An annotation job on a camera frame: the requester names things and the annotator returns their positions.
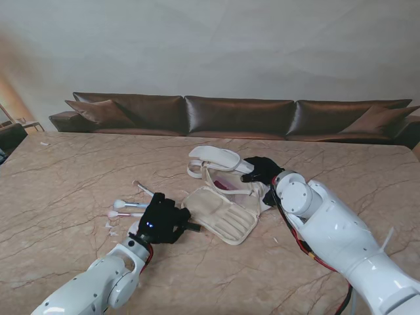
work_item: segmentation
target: marble surface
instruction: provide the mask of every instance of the marble surface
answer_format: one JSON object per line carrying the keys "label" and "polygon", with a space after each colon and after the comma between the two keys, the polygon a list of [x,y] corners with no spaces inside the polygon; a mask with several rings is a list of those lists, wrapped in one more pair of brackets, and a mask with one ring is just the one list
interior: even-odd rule
{"label": "marble surface", "polygon": [[[37,133],[0,167],[0,313],[30,314],[120,242],[134,219],[111,221],[111,236],[114,200],[150,198],[133,180],[179,202],[201,186],[186,164],[203,144],[267,156],[326,183],[379,243],[395,227],[387,253],[420,279],[420,163],[405,147]],[[187,231],[154,248],[141,288],[109,314],[333,314],[347,292],[339,274],[299,251],[275,210],[239,246]],[[364,303],[357,314],[369,314]]]}

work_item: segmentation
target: white makeup brush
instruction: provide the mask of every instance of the white makeup brush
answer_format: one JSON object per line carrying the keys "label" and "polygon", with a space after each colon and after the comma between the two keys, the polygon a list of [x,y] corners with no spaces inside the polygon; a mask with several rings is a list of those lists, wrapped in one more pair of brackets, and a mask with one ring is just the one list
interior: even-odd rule
{"label": "white makeup brush", "polygon": [[108,218],[115,218],[115,217],[142,217],[143,213],[128,213],[128,212],[118,212],[115,210],[108,211]]}
{"label": "white makeup brush", "polygon": [[141,185],[141,183],[138,180],[134,180],[133,181],[133,185],[139,187],[141,190],[143,190],[145,193],[147,193],[149,196],[154,195],[153,192],[151,192],[149,189],[147,189],[146,187],[144,187],[143,185]]}
{"label": "white makeup brush", "polygon": [[126,202],[121,199],[114,201],[114,209],[124,208],[124,207],[134,207],[134,208],[147,208],[148,203],[137,203],[137,202]]}

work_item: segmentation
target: sofa armrest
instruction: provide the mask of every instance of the sofa armrest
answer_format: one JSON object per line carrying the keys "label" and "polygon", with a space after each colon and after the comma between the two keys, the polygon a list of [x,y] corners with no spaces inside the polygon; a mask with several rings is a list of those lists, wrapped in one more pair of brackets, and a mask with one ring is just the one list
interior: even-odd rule
{"label": "sofa armrest", "polygon": [[420,116],[410,115],[392,130],[394,144],[413,149],[420,142]]}
{"label": "sofa armrest", "polygon": [[88,133],[95,129],[93,124],[77,112],[62,112],[49,117],[58,131],[65,133]]}
{"label": "sofa armrest", "polygon": [[0,149],[6,153],[11,152],[27,135],[25,128],[19,123],[0,128]]}

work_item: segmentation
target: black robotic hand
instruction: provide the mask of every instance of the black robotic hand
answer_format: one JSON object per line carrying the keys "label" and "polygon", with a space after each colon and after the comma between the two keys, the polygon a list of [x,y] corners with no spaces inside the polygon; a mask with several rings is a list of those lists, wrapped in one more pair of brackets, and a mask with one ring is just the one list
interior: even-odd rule
{"label": "black robotic hand", "polygon": [[244,159],[254,165],[254,170],[249,174],[242,175],[243,182],[262,182],[269,186],[274,177],[279,175],[284,169],[268,157],[254,156]]}
{"label": "black robotic hand", "polygon": [[187,208],[175,207],[175,201],[157,192],[140,220],[136,237],[154,244],[174,244],[186,230],[190,218]]}

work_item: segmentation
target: white handbag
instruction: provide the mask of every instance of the white handbag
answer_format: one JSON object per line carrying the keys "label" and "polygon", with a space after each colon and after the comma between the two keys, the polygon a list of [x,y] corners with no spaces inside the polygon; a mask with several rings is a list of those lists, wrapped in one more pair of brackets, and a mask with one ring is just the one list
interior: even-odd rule
{"label": "white handbag", "polygon": [[242,182],[241,176],[252,172],[253,165],[233,151],[198,146],[189,156],[198,159],[189,162],[188,174],[203,179],[207,186],[186,197],[182,206],[226,243],[240,244],[257,225],[261,212],[270,208],[263,203],[269,187]]}

